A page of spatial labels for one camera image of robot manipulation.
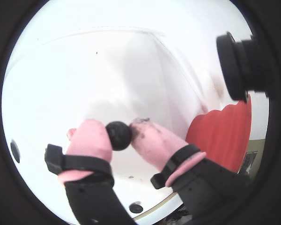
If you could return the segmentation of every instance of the dark hole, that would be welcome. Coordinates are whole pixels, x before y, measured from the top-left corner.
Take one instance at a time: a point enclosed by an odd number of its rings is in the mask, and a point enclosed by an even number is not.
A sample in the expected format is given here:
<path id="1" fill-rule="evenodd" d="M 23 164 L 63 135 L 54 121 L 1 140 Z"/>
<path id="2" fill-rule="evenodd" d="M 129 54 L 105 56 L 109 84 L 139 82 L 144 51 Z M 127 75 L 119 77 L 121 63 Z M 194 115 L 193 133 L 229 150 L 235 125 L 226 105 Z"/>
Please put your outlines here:
<path id="1" fill-rule="evenodd" d="M 132 213 L 141 213 L 144 209 L 142 208 L 142 206 L 138 205 L 138 204 L 135 204 L 135 203 L 132 203 L 130 206 L 129 206 L 129 210 L 132 212 Z"/>
<path id="2" fill-rule="evenodd" d="M 85 192 L 85 190 L 83 188 L 79 188 L 78 190 L 79 190 L 80 193 L 84 193 Z"/>
<path id="3" fill-rule="evenodd" d="M 11 140 L 10 143 L 10 149 L 17 163 L 20 163 L 20 151 L 16 142 L 13 139 Z"/>

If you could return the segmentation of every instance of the black ball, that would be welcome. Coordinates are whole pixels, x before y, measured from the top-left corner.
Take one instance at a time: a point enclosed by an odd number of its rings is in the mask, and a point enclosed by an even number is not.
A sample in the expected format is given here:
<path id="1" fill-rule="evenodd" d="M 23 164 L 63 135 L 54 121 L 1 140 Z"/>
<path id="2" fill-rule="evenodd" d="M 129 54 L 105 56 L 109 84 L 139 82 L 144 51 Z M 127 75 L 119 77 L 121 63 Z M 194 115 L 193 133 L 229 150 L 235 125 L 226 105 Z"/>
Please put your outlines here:
<path id="1" fill-rule="evenodd" d="M 131 142 L 131 129 L 123 122 L 114 121 L 106 126 L 113 150 L 120 151 L 127 148 Z"/>

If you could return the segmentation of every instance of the white curved edge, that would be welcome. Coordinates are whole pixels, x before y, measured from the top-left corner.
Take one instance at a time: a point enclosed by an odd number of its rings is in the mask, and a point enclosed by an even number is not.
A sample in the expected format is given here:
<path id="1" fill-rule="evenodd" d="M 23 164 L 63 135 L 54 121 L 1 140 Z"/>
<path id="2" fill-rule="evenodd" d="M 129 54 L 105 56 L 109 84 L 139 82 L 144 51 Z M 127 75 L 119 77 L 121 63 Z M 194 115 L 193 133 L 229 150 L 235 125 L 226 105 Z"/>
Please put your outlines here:
<path id="1" fill-rule="evenodd" d="M 175 54 L 173 55 L 174 50 L 172 51 L 169 50 L 169 47 L 167 44 L 165 44 L 161 39 L 159 39 L 156 35 L 156 33 L 148 33 L 148 35 L 155 41 L 155 43 L 160 47 L 160 49 L 167 55 L 167 57 L 173 61 L 176 65 L 176 68 L 180 71 L 181 75 L 185 78 L 185 81 L 189 84 L 189 86 L 192 88 L 194 93 L 196 94 L 197 98 L 199 101 L 202 103 L 203 106 L 203 111 L 207 113 L 208 111 L 206 110 L 206 99 L 203 97 L 202 91 L 200 90 L 201 84 L 197 77 L 189 76 L 189 73 L 187 72 L 185 65 L 182 63 L 181 59 L 180 62 L 177 60 L 179 58 L 179 55 Z"/>
<path id="2" fill-rule="evenodd" d="M 176 210 L 179 206 L 183 204 L 180 196 L 175 194 L 171 199 L 169 199 L 165 204 L 149 213 L 148 215 L 136 219 L 135 222 L 138 225 L 150 225 L 154 224 L 164 218 L 164 215 L 171 214 L 174 210 Z"/>
<path id="3" fill-rule="evenodd" d="M 46 44 L 49 44 L 53 41 L 57 41 L 63 38 L 68 38 L 72 36 L 78 36 L 78 35 L 84 35 L 94 32 L 104 32 L 104 31 L 129 31 L 129 32 L 141 32 L 141 33 L 154 33 L 158 34 L 160 36 L 165 36 L 163 32 L 153 30 L 153 29 L 147 29 L 147 28 L 141 28 L 141 27 L 125 27 L 125 26 L 101 26 L 101 27 L 90 27 L 87 29 L 81 29 L 81 30 L 73 30 L 70 32 L 66 32 L 63 35 L 59 35 L 59 37 L 55 38 L 49 38 L 47 40 L 42 41 L 38 45 L 34 46 L 34 48 L 30 49 L 29 51 L 23 52 L 17 57 L 11 57 L 10 61 L 8 62 L 7 69 L 5 71 L 4 80 L 7 77 L 10 70 L 17 64 L 18 61 L 20 61 L 21 58 L 25 57 L 29 53 L 34 52 L 35 50 L 39 49 L 39 47 L 42 47 Z"/>

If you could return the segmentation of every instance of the black velcro strap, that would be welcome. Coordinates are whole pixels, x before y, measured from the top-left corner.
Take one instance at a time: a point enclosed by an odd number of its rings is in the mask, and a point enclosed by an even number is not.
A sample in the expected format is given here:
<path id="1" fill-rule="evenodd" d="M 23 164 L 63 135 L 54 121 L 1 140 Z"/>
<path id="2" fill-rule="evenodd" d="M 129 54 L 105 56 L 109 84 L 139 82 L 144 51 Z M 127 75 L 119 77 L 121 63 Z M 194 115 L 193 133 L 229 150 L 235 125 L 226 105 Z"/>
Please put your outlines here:
<path id="1" fill-rule="evenodd" d="M 168 160 L 161 173 L 157 173 L 151 178 L 151 183 L 155 189 L 161 189 L 165 187 L 165 182 L 171 176 L 171 174 L 177 170 L 177 168 L 186 159 L 197 152 L 200 152 L 200 149 L 194 144 L 186 145 L 175 152 L 175 154 Z"/>
<path id="2" fill-rule="evenodd" d="M 99 173 L 107 180 L 111 180 L 112 186 L 114 185 L 111 166 L 103 159 L 89 156 L 63 155 L 61 147 L 48 144 L 45 162 L 48 170 L 56 175 L 67 170 L 92 171 Z"/>

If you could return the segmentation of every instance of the red object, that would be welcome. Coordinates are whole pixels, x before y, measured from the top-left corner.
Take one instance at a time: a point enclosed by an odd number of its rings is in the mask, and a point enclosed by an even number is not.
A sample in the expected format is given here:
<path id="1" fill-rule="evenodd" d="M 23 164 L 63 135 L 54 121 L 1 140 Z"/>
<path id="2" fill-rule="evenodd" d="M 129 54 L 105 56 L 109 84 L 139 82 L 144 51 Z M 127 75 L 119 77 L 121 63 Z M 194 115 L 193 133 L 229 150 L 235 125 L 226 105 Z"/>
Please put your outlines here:
<path id="1" fill-rule="evenodd" d="M 197 116 L 187 132 L 186 141 L 207 153 L 207 158 L 238 172 L 249 144 L 251 97 L 248 103 L 228 105 Z"/>

